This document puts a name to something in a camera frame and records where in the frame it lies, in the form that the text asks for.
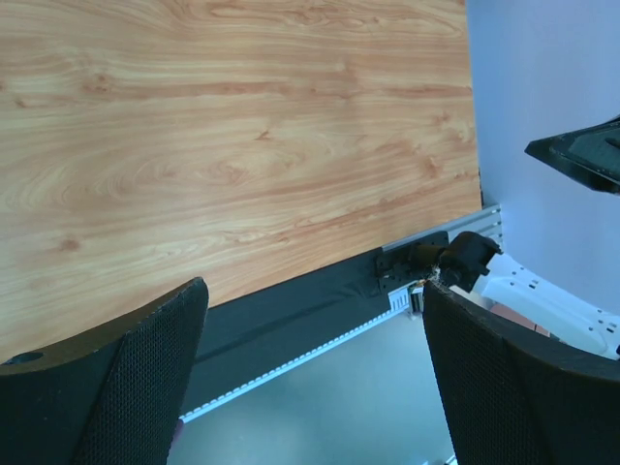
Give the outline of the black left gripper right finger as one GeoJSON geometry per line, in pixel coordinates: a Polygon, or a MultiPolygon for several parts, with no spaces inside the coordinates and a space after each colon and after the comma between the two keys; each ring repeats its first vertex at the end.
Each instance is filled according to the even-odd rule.
{"type": "Polygon", "coordinates": [[[616,464],[619,363],[435,283],[424,331],[460,464],[616,464]]]}

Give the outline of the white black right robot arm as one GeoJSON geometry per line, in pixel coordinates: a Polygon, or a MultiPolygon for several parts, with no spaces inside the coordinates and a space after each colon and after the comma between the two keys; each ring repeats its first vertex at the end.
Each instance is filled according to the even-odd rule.
{"type": "MultiPolygon", "coordinates": [[[[619,119],[529,142],[525,153],[595,192],[619,195],[619,119]]],[[[492,239],[460,233],[437,255],[442,284],[508,306],[560,341],[619,358],[619,317],[518,263],[492,239]]]]}

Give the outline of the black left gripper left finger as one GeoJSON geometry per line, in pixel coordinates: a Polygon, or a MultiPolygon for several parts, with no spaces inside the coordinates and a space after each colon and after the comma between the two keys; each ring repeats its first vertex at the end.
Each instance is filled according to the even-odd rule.
{"type": "Polygon", "coordinates": [[[1,365],[4,464],[164,464],[209,293],[192,279],[1,365]]]}

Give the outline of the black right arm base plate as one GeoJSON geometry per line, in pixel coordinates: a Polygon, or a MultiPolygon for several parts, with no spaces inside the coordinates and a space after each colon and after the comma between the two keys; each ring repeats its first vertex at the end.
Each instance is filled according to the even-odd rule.
{"type": "Polygon", "coordinates": [[[412,282],[423,280],[449,243],[449,234],[439,231],[382,251],[375,260],[381,293],[386,295],[412,282]]]}

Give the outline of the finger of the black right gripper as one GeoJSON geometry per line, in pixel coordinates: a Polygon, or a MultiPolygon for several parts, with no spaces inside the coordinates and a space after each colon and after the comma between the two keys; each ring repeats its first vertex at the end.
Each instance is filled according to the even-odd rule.
{"type": "Polygon", "coordinates": [[[525,153],[593,191],[619,194],[619,117],[533,140],[525,153]]]}

